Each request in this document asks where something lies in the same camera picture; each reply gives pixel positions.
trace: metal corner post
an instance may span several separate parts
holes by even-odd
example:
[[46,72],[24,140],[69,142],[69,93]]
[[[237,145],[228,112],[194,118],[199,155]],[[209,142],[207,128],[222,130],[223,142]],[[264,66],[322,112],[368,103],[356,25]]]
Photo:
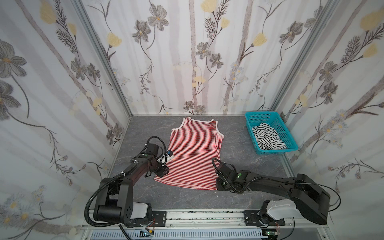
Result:
[[304,46],[300,50],[299,55],[297,56],[294,64],[292,65],[292,68],[290,69],[275,99],[273,100],[270,111],[275,111],[277,109],[286,91],[291,85],[294,77],[296,76],[297,72],[300,70],[300,67],[304,63],[304,60],[309,55],[314,44],[316,43],[316,40],[320,36],[322,30],[325,28],[326,24],[328,23],[328,20],[331,18],[332,13],[336,9],[339,1],[340,0],[328,0],[325,4],[324,10],[321,12],[318,21],[316,21],[315,25],[313,26],[313,30],[310,32],[308,39],[304,43]]
[[109,60],[106,56],[105,51],[103,50],[103,46],[100,42],[100,39],[98,38],[96,31],[94,30],[94,28],[92,26],[92,23],[91,23],[89,16],[88,16],[88,14],[84,8],[83,3],[81,2],[81,0],[71,0],[71,2],[75,8],[77,15],[80,18],[81,23],[83,24],[83,26],[87,32],[88,37],[90,38],[90,40],[92,42],[94,50],[96,51],[97,55],[99,56],[101,62],[103,63],[104,69],[106,70],[108,76],[111,79],[111,84],[113,86],[113,89],[115,90],[121,104],[123,105],[124,111],[126,112],[126,114],[129,118],[133,117],[131,109],[129,108],[129,105],[126,101],[126,98],[125,98],[125,96],[124,96],[124,94],[123,94],[123,92],[119,86],[119,82],[113,73],[112,67],[109,63]]

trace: basket rim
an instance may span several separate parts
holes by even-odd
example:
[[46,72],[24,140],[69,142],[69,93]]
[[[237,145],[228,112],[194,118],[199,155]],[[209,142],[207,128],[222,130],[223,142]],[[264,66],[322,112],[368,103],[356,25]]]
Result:
[[293,139],[293,143],[294,143],[294,146],[293,148],[289,148],[289,149],[276,149],[276,150],[262,150],[260,149],[259,145],[257,144],[257,141],[256,141],[256,138],[255,138],[255,135],[252,135],[250,134],[250,136],[252,137],[252,139],[255,140],[256,144],[254,144],[254,146],[256,146],[257,150],[260,151],[260,152],[265,152],[265,153],[283,153],[283,152],[293,152],[293,151],[296,151],[298,149],[298,146],[297,146],[297,143],[295,141],[295,139],[293,138],[291,132],[288,130],[287,126],[285,125],[284,121],[281,119],[280,117],[280,114],[278,112],[275,112],[275,111],[254,111],[254,112],[247,112],[245,113],[245,119],[247,120],[247,125],[252,129],[251,127],[251,124],[249,123],[249,120],[248,120],[248,115],[249,114],[255,114],[256,115],[261,115],[263,113],[270,113],[270,114],[273,114],[273,115],[276,115],[277,118],[279,119],[280,121],[280,124],[283,126],[284,130],[286,131],[286,133],[288,134],[288,136],[290,136],[292,139]]

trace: turquoise basket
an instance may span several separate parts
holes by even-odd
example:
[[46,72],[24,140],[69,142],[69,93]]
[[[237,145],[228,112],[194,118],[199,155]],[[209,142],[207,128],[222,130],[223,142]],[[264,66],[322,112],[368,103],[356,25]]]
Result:
[[[258,155],[266,154],[282,154],[284,152],[292,152],[297,150],[297,144],[294,141],[291,133],[288,131],[288,128],[285,126],[283,120],[277,112],[249,112],[245,114],[247,119],[247,128],[249,135],[252,139],[253,146]],[[261,123],[268,123],[273,127],[280,136],[280,139],[287,145],[287,149],[282,150],[262,150],[259,148],[256,142],[255,135],[253,134],[252,128],[259,126]]]

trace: wall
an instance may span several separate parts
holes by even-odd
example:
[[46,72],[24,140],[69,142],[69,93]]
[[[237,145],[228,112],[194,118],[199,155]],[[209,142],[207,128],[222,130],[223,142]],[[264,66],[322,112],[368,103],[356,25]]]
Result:
[[383,235],[383,7],[341,1],[277,110],[299,145],[296,173],[341,195],[328,220],[338,240]]
[[128,118],[69,1],[0,5],[0,235],[80,239]]
[[186,115],[268,109],[326,3],[82,2],[133,113]]

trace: armhole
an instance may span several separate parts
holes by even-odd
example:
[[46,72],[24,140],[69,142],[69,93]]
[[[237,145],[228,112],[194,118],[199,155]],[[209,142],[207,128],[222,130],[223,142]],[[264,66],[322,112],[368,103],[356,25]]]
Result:
[[222,135],[222,136],[224,137],[224,134],[222,134],[222,133],[218,130],[217,125],[218,125],[218,121],[216,121],[216,131],[217,131],[217,133],[219,133],[220,135]]
[[185,118],[183,118],[183,122],[181,123],[180,127],[178,127],[178,128],[172,128],[171,131],[172,131],[172,130],[179,130],[179,129],[184,125],[184,122],[185,122]]

